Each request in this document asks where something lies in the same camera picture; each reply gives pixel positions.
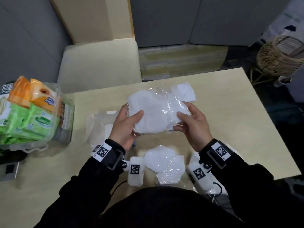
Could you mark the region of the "person's right hand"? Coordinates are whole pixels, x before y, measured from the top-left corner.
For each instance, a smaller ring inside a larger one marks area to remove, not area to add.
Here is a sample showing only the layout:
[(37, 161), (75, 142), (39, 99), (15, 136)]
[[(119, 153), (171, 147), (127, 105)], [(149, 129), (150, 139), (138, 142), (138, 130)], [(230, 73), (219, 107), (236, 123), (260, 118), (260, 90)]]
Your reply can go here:
[(178, 125), (188, 125), (189, 133), (184, 134), (193, 150), (200, 152), (213, 140), (207, 119), (193, 103), (185, 101), (183, 103), (188, 107), (191, 116), (177, 112), (177, 117), (181, 120)]

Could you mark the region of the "person's left hand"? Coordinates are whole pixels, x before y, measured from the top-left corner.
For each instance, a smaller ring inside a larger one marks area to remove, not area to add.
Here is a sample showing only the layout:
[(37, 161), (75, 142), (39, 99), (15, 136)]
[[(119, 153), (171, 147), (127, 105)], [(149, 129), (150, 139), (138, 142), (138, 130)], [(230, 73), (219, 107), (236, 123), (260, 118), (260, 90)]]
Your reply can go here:
[(127, 116), (127, 112), (128, 112), (128, 105), (124, 104), (121, 107), (119, 114), (115, 119), (115, 122), (112, 127), (112, 131), (108, 137), (109, 139), (121, 145), (126, 152), (130, 150), (136, 137), (136, 134), (133, 130), (132, 131), (128, 130), (129, 116)]

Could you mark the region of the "clear bag of white masks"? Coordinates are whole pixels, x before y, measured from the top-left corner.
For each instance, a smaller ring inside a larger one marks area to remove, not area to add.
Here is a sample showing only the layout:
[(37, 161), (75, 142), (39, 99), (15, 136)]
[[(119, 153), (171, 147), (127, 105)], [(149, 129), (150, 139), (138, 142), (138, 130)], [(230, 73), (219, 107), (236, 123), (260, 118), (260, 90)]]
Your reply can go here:
[(196, 101), (196, 95), (188, 82), (170, 87), (161, 84), (158, 88), (145, 88), (130, 95), (127, 98), (129, 116), (144, 111), (134, 132), (148, 134), (173, 130), (173, 126), (180, 122), (177, 112), (190, 115), (184, 102), (193, 101)]

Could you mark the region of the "person's left forearm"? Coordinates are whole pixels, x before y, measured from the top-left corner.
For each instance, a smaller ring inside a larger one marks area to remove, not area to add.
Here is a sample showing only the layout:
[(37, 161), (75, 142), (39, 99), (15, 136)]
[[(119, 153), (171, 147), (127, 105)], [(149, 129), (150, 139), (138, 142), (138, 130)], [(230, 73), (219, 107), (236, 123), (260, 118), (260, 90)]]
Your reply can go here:
[(111, 199), (111, 190), (123, 169), (110, 170), (89, 158), (78, 176), (72, 176), (59, 191), (59, 198), (44, 212), (34, 228), (89, 228)]

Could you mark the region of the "striped rug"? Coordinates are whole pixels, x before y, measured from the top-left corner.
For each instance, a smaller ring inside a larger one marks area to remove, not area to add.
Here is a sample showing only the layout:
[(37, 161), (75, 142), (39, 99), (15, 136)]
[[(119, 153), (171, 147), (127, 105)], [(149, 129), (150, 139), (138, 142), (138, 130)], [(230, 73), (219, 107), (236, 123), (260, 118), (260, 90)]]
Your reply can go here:
[(228, 48), (192, 44), (140, 48), (142, 81), (218, 71), (225, 61)]

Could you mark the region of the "clear plastic storage container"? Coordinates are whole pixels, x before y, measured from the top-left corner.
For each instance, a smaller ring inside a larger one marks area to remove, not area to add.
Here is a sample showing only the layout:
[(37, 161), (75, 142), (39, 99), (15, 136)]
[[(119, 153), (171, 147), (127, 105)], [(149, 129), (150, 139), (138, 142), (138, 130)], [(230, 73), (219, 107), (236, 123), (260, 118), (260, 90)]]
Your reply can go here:
[(54, 116), (59, 116), (60, 120), (54, 136), (52, 138), (43, 138), (40, 135), (28, 132), (28, 135), (30, 136), (29, 140), (25, 140), (25, 142), (15, 144), (0, 143), (0, 150), (21, 150), (25, 153), (31, 153), (35, 150), (46, 150), (51, 141), (57, 141), (62, 144), (70, 143), (74, 121), (74, 103), (63, 96), (59, 84), (46, 82), (43, 83), (49, 88), (51, 88), (53, 91), (55, 91), (55, 93), (57, 94), (54, 111), (51, 113)]

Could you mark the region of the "person's black clothing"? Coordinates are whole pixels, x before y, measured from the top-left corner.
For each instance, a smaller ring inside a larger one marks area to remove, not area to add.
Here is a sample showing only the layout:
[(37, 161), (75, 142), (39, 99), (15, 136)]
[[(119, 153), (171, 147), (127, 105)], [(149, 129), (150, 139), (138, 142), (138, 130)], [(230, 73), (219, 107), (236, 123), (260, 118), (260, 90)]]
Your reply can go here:
[(176, 187), (143, 188), (101, 215), (99, 228), (249, 228), (200, 194)]

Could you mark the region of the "orange wipes packet with print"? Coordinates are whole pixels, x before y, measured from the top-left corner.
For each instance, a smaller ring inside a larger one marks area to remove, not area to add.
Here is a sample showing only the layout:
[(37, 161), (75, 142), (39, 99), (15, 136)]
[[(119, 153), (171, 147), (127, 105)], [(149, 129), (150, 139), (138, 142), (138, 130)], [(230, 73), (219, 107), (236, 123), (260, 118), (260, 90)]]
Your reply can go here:
[(46, 111), (53, 112), (57, 94), (43, 82), (36, 79), (30, 80), (29, 102)]

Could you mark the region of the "grey sofa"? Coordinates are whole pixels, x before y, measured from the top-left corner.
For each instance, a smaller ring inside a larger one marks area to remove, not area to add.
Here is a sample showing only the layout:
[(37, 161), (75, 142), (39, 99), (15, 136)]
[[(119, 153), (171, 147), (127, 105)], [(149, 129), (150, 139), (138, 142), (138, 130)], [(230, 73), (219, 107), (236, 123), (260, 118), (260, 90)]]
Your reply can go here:
[(291, 0), (130, 0), (138, 46), (249, 46)]

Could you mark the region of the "wicker basket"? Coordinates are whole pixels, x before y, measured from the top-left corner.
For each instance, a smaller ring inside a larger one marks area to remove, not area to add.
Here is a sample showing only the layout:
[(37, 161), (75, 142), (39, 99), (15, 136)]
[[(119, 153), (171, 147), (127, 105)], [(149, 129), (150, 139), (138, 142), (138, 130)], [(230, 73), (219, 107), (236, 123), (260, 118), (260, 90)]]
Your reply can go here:
[(250, 69), (252, 85), (290, 77), (304, 65), (304, 42), (289, 35), (280, 35), (266, 42), (258, 51), (256, 66)]

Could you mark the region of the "plain orange wipes packet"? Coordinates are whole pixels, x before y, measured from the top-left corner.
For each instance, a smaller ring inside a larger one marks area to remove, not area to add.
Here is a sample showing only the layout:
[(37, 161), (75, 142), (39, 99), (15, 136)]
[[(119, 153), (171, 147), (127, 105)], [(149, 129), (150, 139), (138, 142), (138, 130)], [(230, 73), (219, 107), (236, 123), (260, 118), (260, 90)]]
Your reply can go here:
[(13, 84), (13, 89), (9, 93), (8, 101), (26, 109), (30, 108), (30, 84), (24, 76), (20, 76)]

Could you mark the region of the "white and green wipes packet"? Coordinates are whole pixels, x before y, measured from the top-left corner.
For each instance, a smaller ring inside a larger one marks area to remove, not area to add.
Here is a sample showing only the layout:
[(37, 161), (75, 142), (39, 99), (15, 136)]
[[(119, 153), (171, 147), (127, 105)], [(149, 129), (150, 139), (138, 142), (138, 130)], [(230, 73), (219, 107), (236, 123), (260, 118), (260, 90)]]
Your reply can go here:
[(0, 87), (0, 132), (5, 130), (11, 111), (11, 103), (8, 101), (9, 93), (13, 89), (13, 83), (4, 84)]

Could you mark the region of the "silver device with black square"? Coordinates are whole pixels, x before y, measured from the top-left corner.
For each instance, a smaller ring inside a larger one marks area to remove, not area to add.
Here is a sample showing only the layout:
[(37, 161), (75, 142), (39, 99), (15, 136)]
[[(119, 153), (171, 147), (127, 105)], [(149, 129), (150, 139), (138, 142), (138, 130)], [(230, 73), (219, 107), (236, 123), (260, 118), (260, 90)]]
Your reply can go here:
[(0, 164), (0, 182), (13, 180), (17, 176), (20, 162)]

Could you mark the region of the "white plastic bag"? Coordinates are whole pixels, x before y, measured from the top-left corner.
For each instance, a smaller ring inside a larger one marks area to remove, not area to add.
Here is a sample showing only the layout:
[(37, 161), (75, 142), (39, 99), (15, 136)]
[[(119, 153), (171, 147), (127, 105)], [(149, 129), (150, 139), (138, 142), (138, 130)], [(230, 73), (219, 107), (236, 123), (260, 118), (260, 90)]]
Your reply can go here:
[(304, 0), (291, 0), (257, 42), (265, 44), (281, 35), (292, 36), (304, 42)]

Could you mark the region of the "black right wrist mount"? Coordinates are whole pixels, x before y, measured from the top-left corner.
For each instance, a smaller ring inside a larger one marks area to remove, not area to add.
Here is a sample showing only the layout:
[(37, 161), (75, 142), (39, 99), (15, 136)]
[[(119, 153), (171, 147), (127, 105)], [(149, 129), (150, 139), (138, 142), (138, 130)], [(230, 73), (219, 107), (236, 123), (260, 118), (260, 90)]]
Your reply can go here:
[(211, 140), (199, 152), (200, 161), (221, 170), (227, 166), (227, 161), (232, 157), (232, 154), (233, 150), (217, 139)]

